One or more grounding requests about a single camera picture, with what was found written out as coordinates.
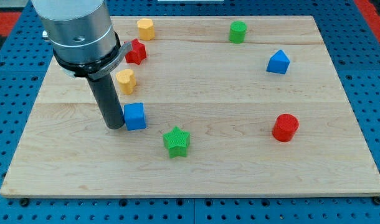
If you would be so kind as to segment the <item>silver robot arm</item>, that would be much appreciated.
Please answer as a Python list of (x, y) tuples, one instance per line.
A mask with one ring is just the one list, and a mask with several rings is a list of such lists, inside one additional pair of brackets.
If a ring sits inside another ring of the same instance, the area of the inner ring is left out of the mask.
[(55, 56), (72, 64), (93, 63), (116, 47), (104, 0), (32, 0)]

